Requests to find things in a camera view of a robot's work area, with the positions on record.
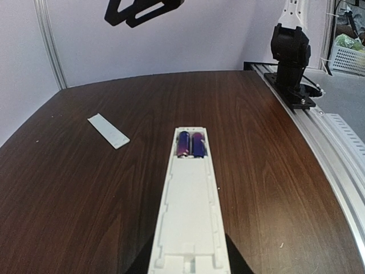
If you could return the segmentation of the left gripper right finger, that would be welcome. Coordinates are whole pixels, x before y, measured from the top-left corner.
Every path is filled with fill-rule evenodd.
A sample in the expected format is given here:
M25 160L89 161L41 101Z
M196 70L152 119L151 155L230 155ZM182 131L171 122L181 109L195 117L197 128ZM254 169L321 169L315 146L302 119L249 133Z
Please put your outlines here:
M240 251L234 244L233 240L226 233L226 246L228 251L228 259L230 265L231 274L254 274L253 270L249 267L248 263L241 255Z

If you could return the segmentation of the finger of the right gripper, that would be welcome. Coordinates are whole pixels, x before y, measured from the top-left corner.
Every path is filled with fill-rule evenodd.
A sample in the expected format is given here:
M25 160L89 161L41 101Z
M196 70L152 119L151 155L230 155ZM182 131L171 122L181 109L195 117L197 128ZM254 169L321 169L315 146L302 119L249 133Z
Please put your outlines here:
M125 7L122 10L118 10L121 4L121 0L110 0L104 16L111 26L117 26L124 21L129 27L137 26L136 14L147 8L148 1L138 0L134 1L131 5Z
M126 24L137 27L151 19L176 10L184 3L184 0L161 0L161 1L134 1L132 13L126 19Z

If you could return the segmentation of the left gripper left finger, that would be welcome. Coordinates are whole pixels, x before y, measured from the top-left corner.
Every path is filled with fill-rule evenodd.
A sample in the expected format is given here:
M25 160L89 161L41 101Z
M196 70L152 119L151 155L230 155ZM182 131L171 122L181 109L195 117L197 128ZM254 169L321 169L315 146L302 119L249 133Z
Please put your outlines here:
M151 252L153 247L153 238L151 235L147 242L143 245L139 254L129 266L129 268L125 271L125 274L147 274L149 261L151 258Z

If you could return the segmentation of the white remote control body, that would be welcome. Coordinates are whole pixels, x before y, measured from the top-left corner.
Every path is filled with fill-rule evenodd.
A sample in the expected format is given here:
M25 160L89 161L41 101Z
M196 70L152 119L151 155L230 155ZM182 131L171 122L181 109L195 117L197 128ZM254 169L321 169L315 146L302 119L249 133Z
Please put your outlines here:
M177 157L179 133L190 133L190 155ZM205 138L205 156L192 155L192 136ZM148 273L230 273L209 139L204 127L175 128Z

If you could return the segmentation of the white remote back cover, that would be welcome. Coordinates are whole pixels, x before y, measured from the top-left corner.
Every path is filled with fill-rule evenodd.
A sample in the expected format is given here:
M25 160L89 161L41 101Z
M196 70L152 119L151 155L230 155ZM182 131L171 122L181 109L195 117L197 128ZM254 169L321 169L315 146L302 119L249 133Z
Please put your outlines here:
M119 149L131 140L101 114L96 114L87 119L96 131L114 148Z

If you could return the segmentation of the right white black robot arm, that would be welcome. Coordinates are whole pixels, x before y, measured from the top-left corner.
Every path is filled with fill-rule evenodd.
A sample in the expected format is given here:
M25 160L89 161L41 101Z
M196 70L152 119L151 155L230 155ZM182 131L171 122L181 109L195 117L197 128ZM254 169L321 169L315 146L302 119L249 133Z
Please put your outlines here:
M104 20L111 26L122 22L133 28L151 19L176 10L183 1L134 1L121 11L120 1L109 1ZM278 61L275 86L281 94L301 98L301 80L309 64L311 47L303 32L304 1L287 1L274 28L270 42L273 58Z

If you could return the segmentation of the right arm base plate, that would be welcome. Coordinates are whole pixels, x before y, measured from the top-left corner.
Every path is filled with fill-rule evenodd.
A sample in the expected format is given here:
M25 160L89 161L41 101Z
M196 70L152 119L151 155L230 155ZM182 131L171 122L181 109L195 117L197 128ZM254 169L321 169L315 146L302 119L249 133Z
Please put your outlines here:
M311 99L311 94L313 91L318 91L317 89L306 84L300 84L299 89L281 86L277 83L275 73L265 73L264 78L292 111L309 110L316 106L316 103Z

